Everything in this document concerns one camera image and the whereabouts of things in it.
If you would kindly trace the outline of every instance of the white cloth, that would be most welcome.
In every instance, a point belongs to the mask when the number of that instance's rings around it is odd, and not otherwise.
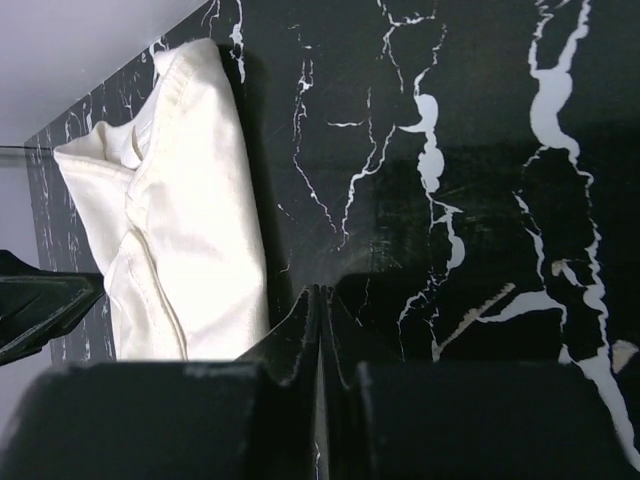
[[[155,58],[131,122],[54,150],[111,300],[122,360],[231,360],[267,331],[247,155],[215,44]]]

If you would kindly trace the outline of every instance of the marble countertop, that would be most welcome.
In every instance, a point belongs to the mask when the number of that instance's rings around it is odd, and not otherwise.
[[[155,52],[211,37],[247,141],[273,323],[326,284],[405,359],[576,362],[640,465],[639,14],[595,0],[210,1],[27,142],[41,265],[95,269],[42,149],[130,120]],[[112,358],[108,305],[53,356]]]

